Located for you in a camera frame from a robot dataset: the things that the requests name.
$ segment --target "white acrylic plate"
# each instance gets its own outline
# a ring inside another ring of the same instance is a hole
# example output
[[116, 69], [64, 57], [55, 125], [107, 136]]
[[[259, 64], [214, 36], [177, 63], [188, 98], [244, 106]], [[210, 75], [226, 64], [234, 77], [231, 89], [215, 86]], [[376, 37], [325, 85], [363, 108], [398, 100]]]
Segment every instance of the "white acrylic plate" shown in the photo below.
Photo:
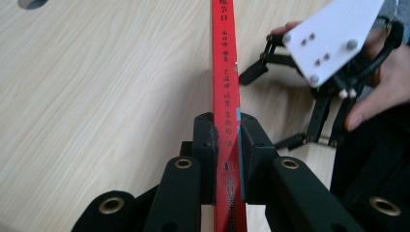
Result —
[[[335, 0], [287, 33], [290, 40], [283, 43], [311, 87], [321, 86], [360, 52], [383, 2]], [[348, 48], [349, 41], [357, 46]]]

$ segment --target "table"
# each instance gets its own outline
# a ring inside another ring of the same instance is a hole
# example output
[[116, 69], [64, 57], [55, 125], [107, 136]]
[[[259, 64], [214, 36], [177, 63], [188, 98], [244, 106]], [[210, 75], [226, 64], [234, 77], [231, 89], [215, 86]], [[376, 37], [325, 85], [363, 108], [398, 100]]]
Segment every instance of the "table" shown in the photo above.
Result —
[[[236, 0], [239, 72], [271, 29], [327, 2]], [[70, 231], [98, 195], [157, 185], [212, 110], [209, 49], [210, 1], [0, 1], [0, 231]], [[281, 67], [241, 101], [274, 142], [304, 131], [313, 103]], [[333, 161], [315, 163], [329, 178]], [[248, 216], [249, 231], [269, 230], [263, 208]], [[212, 231], [212, 207], [202, 222]]]

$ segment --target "wooden table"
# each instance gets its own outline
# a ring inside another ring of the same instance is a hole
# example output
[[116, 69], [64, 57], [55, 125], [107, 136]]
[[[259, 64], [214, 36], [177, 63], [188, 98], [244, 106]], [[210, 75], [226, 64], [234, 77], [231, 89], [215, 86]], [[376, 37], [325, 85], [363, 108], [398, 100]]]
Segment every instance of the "wooden table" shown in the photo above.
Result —
[[[157, 185], [193, 118], [212, 110], [210, 1], [16, 2], [0, 1], [0, 231], [70, 231], [96, 196]], [[239, 72], [271, 29], [327, 2], [236, 0]], [[305, 82], [279, 67], [241, 101], [274, 142], [304, 131], [312, 107]], [[248, 215], [249, 231], [269, 229], [263, 208]], [[202, 220], [212, 231], [211, 207]]]

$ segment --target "wooden surface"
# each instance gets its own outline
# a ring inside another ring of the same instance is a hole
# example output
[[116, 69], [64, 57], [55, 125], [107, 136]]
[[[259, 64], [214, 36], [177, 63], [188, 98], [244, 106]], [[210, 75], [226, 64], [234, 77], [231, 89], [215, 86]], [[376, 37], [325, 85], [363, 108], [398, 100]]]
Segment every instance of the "wooden surface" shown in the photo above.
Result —
[[[327, 2], [236, 0], [240, 73], [271, 29]], [[96, 196], [159, 183], [193, 118], [211, 110], [209, 17], [199, 0], [53, 0], [31, 11], [0, 0], [0, 231], [70, 231]], [[275, 142], [306, 129], [312, 99], [293, 70], [270, 69], [241, 101]], [[329, 163], [316, 164], [328, 178]], [[249, 231], [268, 230], [263, 209], [248, 215]]]

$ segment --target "hand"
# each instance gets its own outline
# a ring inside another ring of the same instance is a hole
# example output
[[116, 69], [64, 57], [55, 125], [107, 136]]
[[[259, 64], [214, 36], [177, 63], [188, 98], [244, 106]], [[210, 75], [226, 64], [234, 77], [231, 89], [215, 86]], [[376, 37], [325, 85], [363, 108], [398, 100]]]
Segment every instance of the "hand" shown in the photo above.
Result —
[[[273, 30], [272, 34], [283, 35], [299, 23], [289, 22]], [[387, 36], [384, 29], [371, 30], [364, 46], [370, 59], [382, 49]], [[369, 79], [369, 84], [375, 87], [374, 90], [352, 107], [344, 121], [348, 131], [393, 106], [410, 102], [410, 46], [402, 44], [393, 50]]]

